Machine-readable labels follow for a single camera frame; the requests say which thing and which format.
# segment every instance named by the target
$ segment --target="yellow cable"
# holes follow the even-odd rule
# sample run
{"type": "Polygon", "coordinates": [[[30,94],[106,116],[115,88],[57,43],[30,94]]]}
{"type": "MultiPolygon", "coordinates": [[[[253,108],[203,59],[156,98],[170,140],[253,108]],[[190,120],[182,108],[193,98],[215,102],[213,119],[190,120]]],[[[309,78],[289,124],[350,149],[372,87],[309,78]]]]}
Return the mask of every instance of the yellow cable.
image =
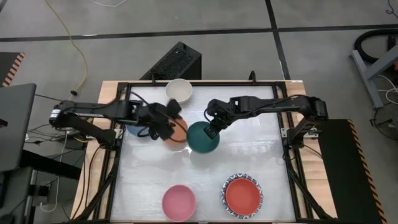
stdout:
{"type": "Polygon", "coordinates": [[[78,142],[81,142],[81,143],[88,143],[88,141],[87,140],[81,140],[81,139],[78,139],[78,138],[76,138],[76,137],[73,137],[76,141],[78,141],[78,142]]]}
{"type": "MultiPolygon", "coordinates": [[[[87,66],[87,61],[86,61],[86,57],[83,54],[83,52],[75,45],[75,43],[73,42],[72,36],[70,35],[70,32],[68,30],[68,28],[66,27],[66,25],[63,23],[61,17],[57,14],[57,12],[55,12],[55,10],[51,7],[50,3],[47,0],[44,0],[45,3],[48,5],[48,7],[54,12],[54,14],[58,17],[59,21],[62,23],[63,27],[65,28],[65,30],[68,33],[70,42],[72,43],[72,45],[77,49],[77,51],[79,51],[81,57],[83,57],[83,60],[85,61],[85,65],[86,65],[86,73],[85,73],[85,77],[83,78],[83,80],[80,82],[80,84],[75,88],[75,91],[77,91],[86,81],[87,79],[87,72],[88,72],[88,66],[87,66]]],[[[73,98],[73,94],[70,95],[69,99],[71,100],[73,98]]]]}

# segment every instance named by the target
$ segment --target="concrete floor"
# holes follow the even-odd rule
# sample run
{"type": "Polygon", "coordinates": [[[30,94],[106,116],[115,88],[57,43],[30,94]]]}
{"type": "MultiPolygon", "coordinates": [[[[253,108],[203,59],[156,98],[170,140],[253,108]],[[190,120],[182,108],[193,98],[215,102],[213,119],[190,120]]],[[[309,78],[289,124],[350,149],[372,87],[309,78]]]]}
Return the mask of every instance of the concrete floor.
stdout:
{"type": "MultiPolygon", "coordinates": [[[[101,7],[89,0],[49,1],[72,35],[271,28],[263,0],[127,0],[117,8],[101,7]]],[[[398,2],[391,1],[398,9],[398,2]]],[[[385,13],[387,2],[383,0],[271,0],[271,3],[276,24],[283,28],[398,22],[385,13]]],[[[44,0],[8,0],[0,12],[0,30],[0,38],[66,35],[44,0]]],[[[279,35],[291,79],[303,80],[307,94],[325,100],[331,118],[354,121],[387,220],[398,223],[398,145],[370,126],[372,104],[354,62],[348,58],[355,38],[363,32],[365,28],[279,35]]],[[[203,79],[247,79],[251,70],[256,71],[258,79],[284,79],[271,32],[77,40],[89,70],[87,82],[76,100],[96,101],[103,80],[139,79],[178,41],[203,54],[203,79]]],[[[368,41],[365,47],[375,56],[382,55],[385,39],[368,41]]],[[[84,63],[67,40],[0,42],[0,51],[26,53],[12,84],[34,82],[37,93],[43,95],[65,99],[84,76],[84,63]]],[[[29,126],[47,123],[53,104],[54,101],[36,98],[29,126]]],[[[59,154],[61,148],[61,144],[53,142],[27,147],[45,156],[59,154]]],[[[66,161],[72,164],[80,156],[80,152],[73,152],[66,161]]],[[[40,175],[40,179],[53,177],[40,175]]],[[[62,180],[58,208],[53,213],[37,209],[35,223],[66,221],[61,205],[70,213],[72,202],[68,199],[73,198],[76,184],[62,180]]]]}

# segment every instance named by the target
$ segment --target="red plate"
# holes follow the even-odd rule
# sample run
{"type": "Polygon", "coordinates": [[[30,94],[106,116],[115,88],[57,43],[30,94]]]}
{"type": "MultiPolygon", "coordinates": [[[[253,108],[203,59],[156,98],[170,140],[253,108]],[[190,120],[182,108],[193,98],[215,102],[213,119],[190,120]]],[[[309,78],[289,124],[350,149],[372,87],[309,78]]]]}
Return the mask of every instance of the red plate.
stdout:
{"type": "Polygon", "coordinates": [[[253,214],[259,208],[260,198],[257,186],[244,178],[232,181],[226,189],[226,203],[239,215],[253,214]]]}

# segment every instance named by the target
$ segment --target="green bowl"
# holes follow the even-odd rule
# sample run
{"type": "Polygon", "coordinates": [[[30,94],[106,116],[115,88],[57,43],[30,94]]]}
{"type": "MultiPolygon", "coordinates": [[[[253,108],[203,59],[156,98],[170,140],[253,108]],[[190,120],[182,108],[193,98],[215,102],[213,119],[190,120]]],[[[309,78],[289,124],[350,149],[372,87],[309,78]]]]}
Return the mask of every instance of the green bowl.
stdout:
{"type": "Polygon", "coordinates": [[[188,128],[188,138],[187,142],[189,147],[197,152],[197,153],[209,153],[215,150],[220,143],[220,135],[213,139],[210,139],[209,136],[204,131],[204,128],[209,125],[209,122],[199,121],[193,123],[188,128]]]}

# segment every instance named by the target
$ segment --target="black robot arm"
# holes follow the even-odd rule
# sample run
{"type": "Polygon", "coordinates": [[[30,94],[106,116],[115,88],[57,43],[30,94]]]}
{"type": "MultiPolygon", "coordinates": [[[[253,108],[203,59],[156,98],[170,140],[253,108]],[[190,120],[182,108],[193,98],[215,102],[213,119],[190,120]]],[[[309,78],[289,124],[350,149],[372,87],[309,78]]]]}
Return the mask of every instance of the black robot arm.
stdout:
{"type": "Polygon", "coordinates": [[[55,105],[50,124],[55,128],[73,128],[95,137],[103,146],[113,147],[116,132],[103,130],[82,118],[107,118],[119,124],[148,127],[153,139],[168,139],[174,133],[169,118],[179,118],[180,105],[170,100],[167,106],[160,103],[143,105],[137,100],[113,100],[108,104],[62,101],[55,105]]]}
{"type": "Polygon", "coordinates": [[[299,112],[304,116],[296,127],[287,130],[286,141],[290,145],[302,146],[305,133],[319,121],[328,119],[326,103],[316,97],[294,95],[284,99],[262,100],[255,96],[238,96],[230,98],[228,103],[216,99],[209,102],[205,113],[213,119],[205,132],[213,139],[221,130],[239,119],[277,112],[299,112]]]}

